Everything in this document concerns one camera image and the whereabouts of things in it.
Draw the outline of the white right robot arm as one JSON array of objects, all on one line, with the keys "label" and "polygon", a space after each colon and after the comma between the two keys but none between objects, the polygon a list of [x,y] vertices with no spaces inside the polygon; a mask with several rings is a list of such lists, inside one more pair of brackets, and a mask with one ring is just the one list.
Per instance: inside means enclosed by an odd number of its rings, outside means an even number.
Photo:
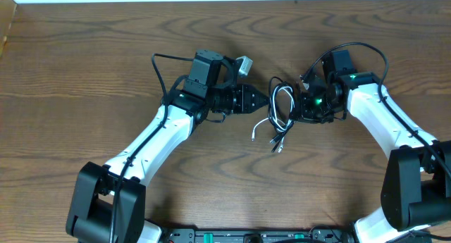
[{"label": "white right robot arm", "polygon": [[292,118],[330,123],[336,113],[358,119],[388,158],[381,206],[355,221],[343,242],[393,242],[450,220],[450,142],[422,130],[373,73],[307,74]]}]

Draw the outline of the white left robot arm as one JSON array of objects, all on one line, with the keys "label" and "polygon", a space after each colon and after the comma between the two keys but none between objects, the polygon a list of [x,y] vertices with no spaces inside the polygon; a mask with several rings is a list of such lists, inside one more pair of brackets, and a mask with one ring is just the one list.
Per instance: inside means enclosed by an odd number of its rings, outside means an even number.
[{"label": "white left robot arm", "polygon": [[205,100],[172,90],[169,106],[104,165],[86,163],[78,173],[66,232],[79,242],[159,242],[163,229],[144,218],[146,189],[172,151],[209,111],[253,113],[268,97],[251,85],[212,89]]}]

